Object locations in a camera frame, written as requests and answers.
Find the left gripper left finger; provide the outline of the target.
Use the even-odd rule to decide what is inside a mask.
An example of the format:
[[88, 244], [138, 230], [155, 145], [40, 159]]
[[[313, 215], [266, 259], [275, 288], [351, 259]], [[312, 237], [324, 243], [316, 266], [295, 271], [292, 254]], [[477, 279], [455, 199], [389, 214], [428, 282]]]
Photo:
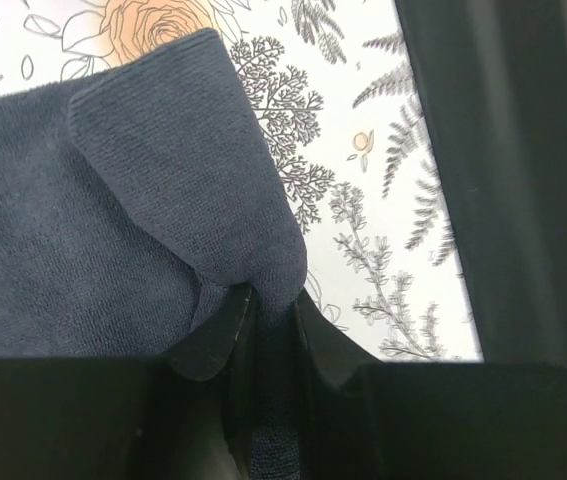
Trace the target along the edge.
[[157, 356], [0, 359], [0, 479], [243, 479], [256, 296]]

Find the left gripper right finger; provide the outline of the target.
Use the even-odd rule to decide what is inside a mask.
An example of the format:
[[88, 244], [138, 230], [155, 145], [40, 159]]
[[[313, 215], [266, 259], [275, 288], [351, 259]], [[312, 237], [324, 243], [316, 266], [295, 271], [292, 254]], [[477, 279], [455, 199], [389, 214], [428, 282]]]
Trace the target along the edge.
[[306, 479], [567, 479], [567, 370], [383, 362], [294, 314]]

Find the dark grey towel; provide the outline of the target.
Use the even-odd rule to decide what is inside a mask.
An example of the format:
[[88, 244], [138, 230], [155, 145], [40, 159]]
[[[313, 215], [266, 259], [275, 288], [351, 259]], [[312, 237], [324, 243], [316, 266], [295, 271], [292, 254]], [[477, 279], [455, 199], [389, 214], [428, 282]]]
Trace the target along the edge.
[[158, 354], [258, 293], [250, 475], [300, 475], [307, 251], [218, 33], [0, 97], [0, 357]]

